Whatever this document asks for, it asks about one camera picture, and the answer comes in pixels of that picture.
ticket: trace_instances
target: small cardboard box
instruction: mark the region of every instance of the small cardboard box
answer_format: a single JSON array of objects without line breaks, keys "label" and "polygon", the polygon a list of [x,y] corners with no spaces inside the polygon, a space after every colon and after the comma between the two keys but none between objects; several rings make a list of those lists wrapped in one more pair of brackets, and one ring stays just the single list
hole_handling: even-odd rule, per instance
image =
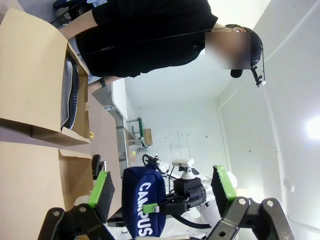
[{"label": "small cardboard box", "polygon": [[146,142],[146,144],[148,146],[151,146],[153,144],[151,129],[150,128],[146,128],[144,130],[144,134],[145,134],[145,142]]},{"label": "small cardboard box", "polygon": [[[33,128],[33,138],[63,146],[90,143],[88,70],[54,26],[10,9],[0,25],[0,120]],[[78,63],[79,89],[72,130],[61,129],[66,51]]]},{"label": "small cardboard box", "polygon": [[0,160],[0,239],[38,239],[49,209],[68,211],[93,189],[88,154],[0,141]]}]

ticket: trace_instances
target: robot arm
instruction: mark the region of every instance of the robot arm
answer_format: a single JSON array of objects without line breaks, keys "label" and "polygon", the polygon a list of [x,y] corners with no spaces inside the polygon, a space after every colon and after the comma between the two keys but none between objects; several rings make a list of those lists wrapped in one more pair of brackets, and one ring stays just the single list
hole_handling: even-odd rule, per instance
[{"label": "robot arm", "polygon": [[[159,158],[150,158],[150,161],[158,160]],[[191,167],[193,163],[190,159],[178,159],[173,163],[183,171],[182,176],[173,181],[174,192],[167,194],[164,202],[143,205],[144,214],[162,212],[180,217],[190,208],[196,207],[208,223],[206,227],[212,228],[207,236],[208,240],[233,240],[240,228],[252,229],[258,240],[295,239],[278,200],[268,198],[258,204],[251,198],[242,196],[230,200],[228,196],[231,194],[228,192],[222,193],[222,197],[218,196],[217,189],[223,188],[223,178],[227,178],[229,187],[232,188],[227,172],[218,178],[213,175],[213,180],[206,177],[200,179],[196,177],[198,171],[195,172]],[[74,239],[83,234],[87,234],[90,240],[115,240],[97,213],[86,203],[75,206],[68,212],[61,208],[50,209],[38,240]],[[185,240],[189,237],[175,236],[174,239]]]}]

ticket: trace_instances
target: white wall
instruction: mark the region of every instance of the white wall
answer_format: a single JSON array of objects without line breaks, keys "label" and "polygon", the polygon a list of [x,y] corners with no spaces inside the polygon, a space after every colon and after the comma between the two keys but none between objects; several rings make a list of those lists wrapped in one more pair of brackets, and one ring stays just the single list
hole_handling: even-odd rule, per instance
[{"label": "white wall", "polygon": [[217,100],[239,185],[252,183],[264,197],[282,200],[297,240],[320,239],[320,140],[310,140],[306,130],[320,116],[319,23],[319,0],[272,0],[255,28],[267,85],[255,91],[246,72]]},{"label": "white wall", "polygon": [[194,167],[206,176],[212,176],[213,165],[226,165],[213,101],[190,101],[139,110],[144,126],[152,132],[153,145],[148,154],[158,154],[167,163],[175,158],[194,158]]},{"label": "white wall", "polygon": [[208,0],[212,14],[222,25],[238,24],[254,28],[270,0]]},{"label": "white wall", "polygon": [[126,110],[128,119],[123,119],[123,126],[125,129],[127,129],[130,133],[132,132],[132,126],[134,129],[139,129],[139,124],[137,122],[129,122],[127,123],[127,120],[134,120],[138,118],[138,113],[136,109],[133,107],[132,102],[130,101],[128,95],[125,95],[126,100]]},{"label": "white wall", "polygon": [[126,78],[126,93],[134,107],[214,99],[227,86],[229,70],[221,59],[200,55],[183,66],[167,67]]}]

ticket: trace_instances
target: table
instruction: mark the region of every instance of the table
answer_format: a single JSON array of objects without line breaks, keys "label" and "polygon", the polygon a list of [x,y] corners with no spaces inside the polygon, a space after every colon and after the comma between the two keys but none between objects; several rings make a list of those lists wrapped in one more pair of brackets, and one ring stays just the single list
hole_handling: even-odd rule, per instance
[{"label": "table", "polygon": [[115,188],[111,202],[109,217],[121,207],[122,181],[117,145],[117,132],[115,119],[104,109],[103,106],[91,95],[88,96],[90,131],[94,133],[91,144],[77,146],[60,146],[38,140],[31,136],[31,127],[21,125],[13,129],[9,121],[3,121],[0,125],[0,141],[33,144],[59,149],[67,149],[86,154],[100,154],[101,160],[106,160],[107,170],[111,173],[111,179]]}]

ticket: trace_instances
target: cable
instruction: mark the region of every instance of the cable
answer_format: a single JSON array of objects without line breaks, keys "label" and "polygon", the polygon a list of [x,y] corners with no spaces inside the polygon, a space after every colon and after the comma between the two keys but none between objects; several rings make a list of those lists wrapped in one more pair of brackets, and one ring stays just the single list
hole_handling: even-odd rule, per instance
[{"label": "cable", "polygon": [[194,229],[211,229],[211,226],[209,224],[201,224],[201,223],[195,223],[192,221],[189,221],[185,218],[183,218],[182,216],[179,215],[172,215],[173,218],[175,218],[176,220],[178,220],[180,223],[187,225],[190,228],[194,228]]},{"label": "cable", "polygon": [[169,179],[174,179],[174,180],[177,180],[178,178],[176,178],[175,176],[169,176],[167,175]]},{"label": "cable", "polygon": [[262,45],[262,67],[263,67],[263,80],[266,81],[266,73],[265,73],[265,49],[264,49],[264,45],[261,41],[261,45]]},{"label": "cable", "polygon": [[172,167],[171,172],[170,172],[170,175],[169,175],[169,178],[171,178],[171,174],[172,174],[172,172],[174,171],[174,169],[175,169],[175,166]]},{"label": "cable", "polygon": [[147,164],[146,164],[146,162],[145,162],[145,158],[147,158],[147,157],[149,157],[147,154],[144,154],[144,155],[142,156],[142,162],[143,162],[143,164],[144,164],[145,166],[147,166]]},{"label": "cable", "polygon": [[219,30],[219,29],[228,29],[228,27],[221,27],[221,28],[214,28],[214,29],[213,28],[209,28],[209,29],[200,30],[200,31],[193,31],[193,32],[189,32],[189,33],[183,33],[183,34],[177,34],[177,35],[171,35],[171,36],[163,36],[163,37],[159,37],[159,38],[155,38],[155,39],[146,39],[146,40],[134,41],[134,42],[129,42],[129,43],[116,45],[116,46],[106,46],[105,48],[100,48],[99,50],[96,50],[96,51],[91,51],[91,52],[85,52],[83,54],[78,54],[78,56],[103,53],[105,51],[112,50],[112,49],[115,49],[115,48],[118,48],[118,47],[126,47],[126,46],[134,45],[134,44],[142,44],[142,43],[147,43],[147,42],[151,42],[151,41],[159,41],[159,40],[169,39],[169,38],[174,38],[174,37],[182,37],[182,36],[191,35],[191,34],[205,33],[205,32],[208,32],[208,31]]},{"label": "cable", "polygon": [[166,175],[166,174],[162,174],[161,176],[162,176],[163,178],[169,179],[169,180],[171,180],[171,181],[177,180],[177,179],[174,178],[173,176],[172,176],[172,177],[169,177],[169,175]]}]

